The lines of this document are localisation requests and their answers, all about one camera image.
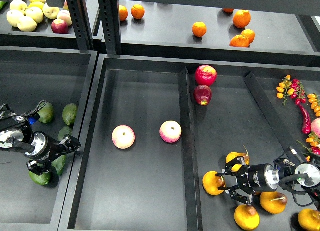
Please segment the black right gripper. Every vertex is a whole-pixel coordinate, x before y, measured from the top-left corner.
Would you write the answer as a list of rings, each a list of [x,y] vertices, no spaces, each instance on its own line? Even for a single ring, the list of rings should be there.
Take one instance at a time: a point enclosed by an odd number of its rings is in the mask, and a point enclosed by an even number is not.
[[[232,168],[235,165],[240,165],[238,171],[232,171]],[[237,156],[226,163],[224,171],[217,173],[216,176],[237,177],[237,184],[242,191],[246,192],[245,194],[237,192],[239,189],[237,185],[231,187],[218,187],[217,189],[226,192],[232,200],[244,205],[251,205],[253,202],[253,195],[247,193],[274,192],[278,188],[277,174],[271,164],[249,166],[246,164],[243,156]]]

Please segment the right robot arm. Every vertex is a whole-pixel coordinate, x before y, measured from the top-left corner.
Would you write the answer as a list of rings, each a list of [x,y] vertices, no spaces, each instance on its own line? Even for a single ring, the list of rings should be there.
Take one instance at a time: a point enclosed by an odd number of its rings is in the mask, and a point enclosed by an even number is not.
[[[235,178],[233,186],[220,186],[218,191],[225,191],[230,198],[245,205],[250,205],[253,195],[263,192],[275,192],[278,188],[292,194],[299,207],[315,205],[320,209],[320,156],[311,154],[308,162],[304,155],[293,147],[273,161],[248,165],[243,156],[237,156],[227,162],[217,178],[225,176]]]

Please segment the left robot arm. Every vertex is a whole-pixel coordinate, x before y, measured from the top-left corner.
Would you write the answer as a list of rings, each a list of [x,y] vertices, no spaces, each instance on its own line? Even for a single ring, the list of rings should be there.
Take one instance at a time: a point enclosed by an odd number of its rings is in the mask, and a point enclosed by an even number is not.
[[[81,147],[79,140],[69,134],[57,141],[44,132],[33,131],[32,125],[40,120],[39,112],[46,104],[42,100],[34,110],[23,114],[16,114],[5,103],[0,106],[0,150],[24,154],[29,158],[28,170],[38,176],[57,173],[52,163],[63,155],[77,154]]]

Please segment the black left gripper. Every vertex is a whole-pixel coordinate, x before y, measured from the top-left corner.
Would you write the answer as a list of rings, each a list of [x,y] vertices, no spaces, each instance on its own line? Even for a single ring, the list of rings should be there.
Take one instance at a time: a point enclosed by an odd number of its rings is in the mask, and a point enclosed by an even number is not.
[[[65,135],[63,140],[58,142],[43,132],[34,134],[31,145],[34,150],[29,154],[26,166],[30,172],[38,176],[53,173],[52,162],[63,155],[78,154],[82,146],[80,141],[71,135]]]

